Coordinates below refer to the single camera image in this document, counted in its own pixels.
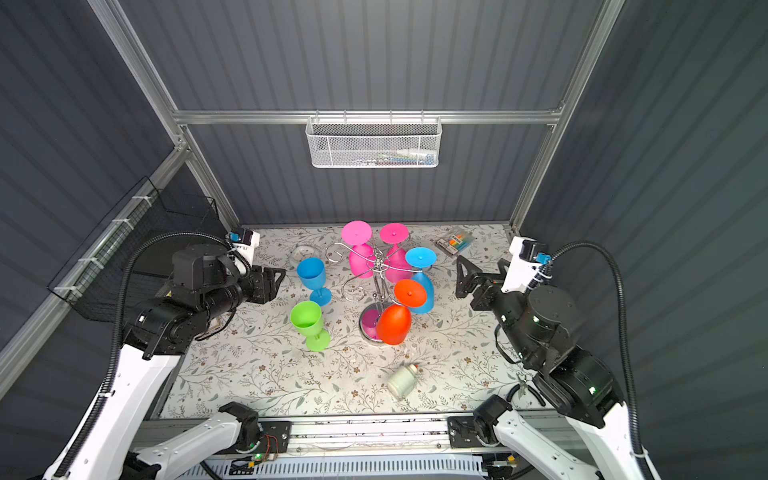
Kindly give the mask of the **blue wine glass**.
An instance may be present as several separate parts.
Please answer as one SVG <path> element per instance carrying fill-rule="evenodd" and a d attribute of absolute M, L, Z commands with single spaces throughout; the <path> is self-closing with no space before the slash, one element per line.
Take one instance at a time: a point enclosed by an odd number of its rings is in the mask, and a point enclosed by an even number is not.
<path fill-rule="evenodd" d="M 332 300 L 332 293 L 326 287 L 325 263 L 319 258 L 307 258 L 297 266 L 297 274 L 302 284 L 308 288 L 310 300 L 319 306 L 325 306 Z"/>
<path fill-rule="evenodd" d="M 414 314 L 427 314 L 434 308 L 434 285 L 431 279 L 427 276 L 426 270 L 432 267 L 437 261 L 437 254 L 426 247 L 416 247 L 410 249 L 405 255 L 406 262 L 416 270 L 412 276 L 412 280 L 419 283 L 426 292 L 425 303 L 418 307 L 412 308 L 411 312 Z"/>

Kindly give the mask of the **green wine glass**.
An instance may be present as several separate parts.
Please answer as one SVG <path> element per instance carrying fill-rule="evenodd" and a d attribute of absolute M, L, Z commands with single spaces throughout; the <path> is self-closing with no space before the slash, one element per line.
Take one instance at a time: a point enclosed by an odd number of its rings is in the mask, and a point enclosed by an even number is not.
<path fill-rule="evenodd" d="M 298 303 L 290 312 L 293 327 L 305 337 L 305 345 L 312 352 L 324 351 L 330 344 L 330 334 L 325 329 L 322 308 L 313 301 Z"/>

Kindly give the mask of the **red wine glass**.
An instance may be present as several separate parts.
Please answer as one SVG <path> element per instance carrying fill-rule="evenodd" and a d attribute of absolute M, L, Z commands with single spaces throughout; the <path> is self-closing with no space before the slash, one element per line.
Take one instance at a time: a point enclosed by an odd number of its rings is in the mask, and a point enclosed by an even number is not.
<path fill-rule="evenodd" d="M 424 287 L 410 279 L 397 282 L 394 293 L 397 303 L 384 310 L 376 325 L 378 338 L 388 345 L 405 341 L 412 325 L 412 310 L 422 307 L 427 300 Z"/>

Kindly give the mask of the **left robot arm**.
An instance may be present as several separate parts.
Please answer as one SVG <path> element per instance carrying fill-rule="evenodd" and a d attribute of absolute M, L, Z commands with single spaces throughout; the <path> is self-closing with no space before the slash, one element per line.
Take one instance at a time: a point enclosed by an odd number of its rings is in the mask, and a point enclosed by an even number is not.
<path fill-rule="evenodd" d="M 277 296 L 286 272 L 256 266 L 254 246 L 200 234 L 199 244 L 172 257 L 167 294 L 125 312 L 134 267 L 158 235 L 128 259 L 116 301 L 110 358 L 99 390 L 46 479 L 175 479 L 210 456 L 233 449 L 244 457 L 266 442 L 258 413 L 238 402 L 152 447 L 132 450 L 134 438 L 166 379 L 195 341 L 226 329 L 244 303 Z"/>

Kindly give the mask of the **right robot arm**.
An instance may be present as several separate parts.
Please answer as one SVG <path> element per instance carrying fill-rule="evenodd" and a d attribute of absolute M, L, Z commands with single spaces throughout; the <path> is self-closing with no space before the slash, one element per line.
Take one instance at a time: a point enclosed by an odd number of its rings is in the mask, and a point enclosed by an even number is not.
<path fill-rule="evenodd" d="M 548 479 L 658 478 L 638 439 L 628 395 L 609 368 L 577 344 L 585 317 L 572 297 L 549 285 L 505 292 L 502 277 L 458 257 L 456 295 L 470 297 L 473 310 L 494 314 L 518 366 L 532 372 L 534 389 L 579 434 L 592 460 L 570 454 L 499 395 L 473 412 L 478 440 L 521 455 Z"/>

